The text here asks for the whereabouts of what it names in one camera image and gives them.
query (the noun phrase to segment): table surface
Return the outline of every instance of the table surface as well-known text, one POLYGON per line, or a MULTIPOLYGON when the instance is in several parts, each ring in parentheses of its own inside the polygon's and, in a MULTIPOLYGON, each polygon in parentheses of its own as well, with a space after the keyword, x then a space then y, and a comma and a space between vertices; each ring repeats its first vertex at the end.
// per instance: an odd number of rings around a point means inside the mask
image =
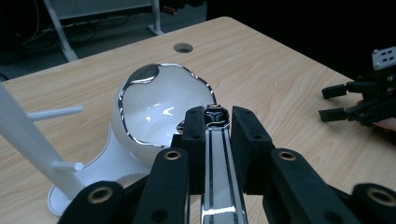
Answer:
MULTIPOLYGON (((349 94, 321 90, 348 78, 230 18, 218 18, 4 82, 27 112, 82 105, 80 114, 36 122, 66 161, 93 160, 104 148, 121 83, 149 63, 179 63, 213 88, 220 105, 252 110, 276 147, 301 153, 324 181, 347 193, 358 183, 396 190, 396 144, 379 128, 325 123, 320 109, 351 107, 349 94), (190 53, 174 51, 188 43, 190 53)), ((0 136, 0 223, 56 223, 47 207, 52 184, 0 136)), ((250 223, 266 223, 262 197, 245 196, 250 223)), ((199 223, 199 199, 191 223, 199 223)))

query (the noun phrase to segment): white stand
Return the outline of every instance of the white stand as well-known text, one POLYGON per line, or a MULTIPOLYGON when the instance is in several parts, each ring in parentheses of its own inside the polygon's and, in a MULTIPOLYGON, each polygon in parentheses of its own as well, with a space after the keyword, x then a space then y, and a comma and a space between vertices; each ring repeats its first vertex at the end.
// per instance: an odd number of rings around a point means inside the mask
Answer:
POLYGON ((61 216, 84 187, 101 180, 127 186, 149 174, 150 165, 137 161, 109 129, 107 144, 85 168, 81 162, 64 161, 33 120, 51 119, 80 112, 80 106, 26 114, 0 82, 0 134, 54 186, 49 191, 49 210, 61 216))
MULTIPOLYGON (((137 161, 129 151, 117 141, 111 126, 107 144, 99 156, 76 173, 78 179, 89 186, 98 181, 117 181, 120 184, 135 182, 149 174, 151 166, 137 161)), ((49 210, 60 217, 72 201, 55 186, 49 191, 49 210)))

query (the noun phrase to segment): floor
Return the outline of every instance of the floor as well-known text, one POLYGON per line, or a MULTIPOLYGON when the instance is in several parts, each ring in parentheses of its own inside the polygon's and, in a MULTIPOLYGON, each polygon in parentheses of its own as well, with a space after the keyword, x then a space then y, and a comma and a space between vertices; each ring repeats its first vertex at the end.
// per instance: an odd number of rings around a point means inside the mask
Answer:
MULTIPOLYGON (((169 33, 205 21, 206 3, 186 5, 175 14, 161 12, 161 27, 169 33)), ((112 16, 105 20, 74 22, 64 27, 71 47, 81 59, 106 50, 122 47, 154 37, 148 26, 152 15, 134 12, 130 15, 112 16)), ((23 50, 10 63, 0 64, 0 80, 25 76, 53 66, 67 63, 58 36, 50 26, 35 41, 23 45, 23 50)))

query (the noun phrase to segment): cable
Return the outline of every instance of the cable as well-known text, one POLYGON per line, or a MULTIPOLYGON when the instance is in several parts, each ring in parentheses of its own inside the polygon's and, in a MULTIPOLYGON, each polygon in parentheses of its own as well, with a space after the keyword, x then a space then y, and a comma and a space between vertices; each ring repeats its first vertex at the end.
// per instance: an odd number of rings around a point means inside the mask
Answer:
POLYGON ((0 73, 0 77, 2 77, 2 78, 4 79, 4 81, 7 81, 7 80, 9 80, 9 78, 8 78, 6 75, 4 75, 4 74, 1 74, 1 73, 0 73))
POLYGON ((30 37, 29 40, 27 40, 26 42, 22 43, 23 45, 28 44, 29 42, 35 40, 35 36, 37 35, 38 29, 40 27, 40 15, 38 13, 37 1, 36 0, 33 0, 33 1, 35 2, 35 15, 36 15, 36 18, 37 18, 37 23, 36 23, 36 27, 35 27, 35 33, 30 37))

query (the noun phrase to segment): dark background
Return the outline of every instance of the dark background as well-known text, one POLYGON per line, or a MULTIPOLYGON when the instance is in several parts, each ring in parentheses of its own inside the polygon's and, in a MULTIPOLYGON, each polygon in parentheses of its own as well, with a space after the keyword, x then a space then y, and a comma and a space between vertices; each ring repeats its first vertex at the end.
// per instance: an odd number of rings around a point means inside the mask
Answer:
MULTIPOLYGON (((396 46, 396 0, 162 0, 178 9, 207 3, 206 19, 229 16, 331 69, 356 79, 372 74, 372 52, 396 46)), ((40 26, 50 17, 40 0, 40 26)), ((35 32, 35 1, 0 1, 0 63, 35 32)))
POLYGON ((375 49, 396 46, 396 1, 208 0, 207 18, 229 16, 355 79, 372 74, 375 49))

